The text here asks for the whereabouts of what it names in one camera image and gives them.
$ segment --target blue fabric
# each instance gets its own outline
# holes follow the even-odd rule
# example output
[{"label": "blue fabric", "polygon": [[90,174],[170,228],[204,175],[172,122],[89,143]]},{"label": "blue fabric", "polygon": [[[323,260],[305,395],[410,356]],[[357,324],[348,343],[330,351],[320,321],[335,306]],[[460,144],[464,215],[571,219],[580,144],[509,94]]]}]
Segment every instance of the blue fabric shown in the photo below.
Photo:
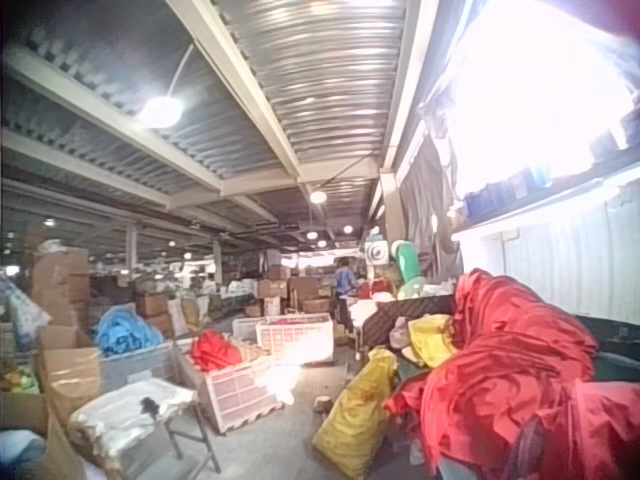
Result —
[{"label": "blue fabric", "polygon": [[96,344],[105,357],[154,347],[164,342],[160,331],[126,307],[105,313],[98,324]]},{"label": "blue fabric", "polygon": [[338,295],[346,295],[357,286],[356,277],[349,268],[342,267],[336,271],[336,292]]}]

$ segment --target blue shirt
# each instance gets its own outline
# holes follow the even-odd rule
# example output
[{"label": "blue shirt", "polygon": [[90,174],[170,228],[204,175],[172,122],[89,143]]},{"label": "blue shirt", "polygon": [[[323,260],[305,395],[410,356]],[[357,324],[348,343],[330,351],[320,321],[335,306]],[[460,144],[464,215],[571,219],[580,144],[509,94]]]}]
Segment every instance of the blue shirt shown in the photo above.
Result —
[{"label": "blue shirt", "polygon": [[357,286],[356,277],[348,267],[340,267],[336,271],[336,292],[338,295],[346,295]]}]

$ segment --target concrete floor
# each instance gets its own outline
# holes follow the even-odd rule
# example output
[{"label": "concrete floor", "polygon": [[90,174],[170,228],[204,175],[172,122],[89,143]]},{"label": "concrete floor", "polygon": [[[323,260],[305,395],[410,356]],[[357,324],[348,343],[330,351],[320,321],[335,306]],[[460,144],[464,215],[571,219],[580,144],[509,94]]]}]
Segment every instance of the concrete floor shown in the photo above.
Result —
[{"label": "concrete floor", "polygon": [[[231,319],[217,323],[215,328],[230,331]],[[336,351],[333,366],[303,368],[294,390],[295,403],[282,410],[272,412],[250,425],[232,431],[227,436],[217,436],[207,425],[213,448],[222,467],[222,474],[215,474],[209,465],[198,477],[204,479],[251,479],[251,480],[312,480],[344,479],[335,467],[312,448],[311,439],[322,423],[322,418],[313,412],[313,403],[318,395],[330,395],[334,400],[346,385],[345,372],[355,369],[352,349]],[[183,416],[172,428],[197,433],[193,418]],[[135,458],[132,470],[149,459],[159,459],[140,477],[141,480],[186,478],[186,471],[201,458],[204,446],[178,440],[188,456],[177,460],[164,431],[156,432],[143,444],[132,449]],[[409,465],[408,449],[393,453],[389,442],[378,452],[374,466],[368,476],[372,480],[402,478],[403,480],[428,478],[424,466]]]}]

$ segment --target yellow sack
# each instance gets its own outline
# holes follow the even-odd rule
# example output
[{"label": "yellow sack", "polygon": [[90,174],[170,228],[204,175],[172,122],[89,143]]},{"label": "yellow sack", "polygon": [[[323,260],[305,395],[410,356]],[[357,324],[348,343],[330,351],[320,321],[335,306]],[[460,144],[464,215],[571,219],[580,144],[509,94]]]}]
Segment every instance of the yellow sack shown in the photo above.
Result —
[{"label": "yellow sack", "polygon": [[369,359],[313,437],[313,445],[355,480],[364,479],[384,438],[389,415],[382,405],[391,396],[397,367],[395,355],[382,348]]},{"label": "yellow sack", "polygon": [[431,368],[458,351],[451,344],[450,320],[449,315],[427,315],[409,322],[411,346]]}]

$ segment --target warehouse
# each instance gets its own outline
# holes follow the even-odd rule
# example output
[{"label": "warehouse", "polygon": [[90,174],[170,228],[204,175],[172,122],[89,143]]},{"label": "warehouse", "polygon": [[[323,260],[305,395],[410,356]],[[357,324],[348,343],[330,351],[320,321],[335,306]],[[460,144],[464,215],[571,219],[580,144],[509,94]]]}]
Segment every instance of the warehouse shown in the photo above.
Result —
[{"label": "warehouse", "polygon": [[5,4],[3,478],[637,471],[640,7]]}]

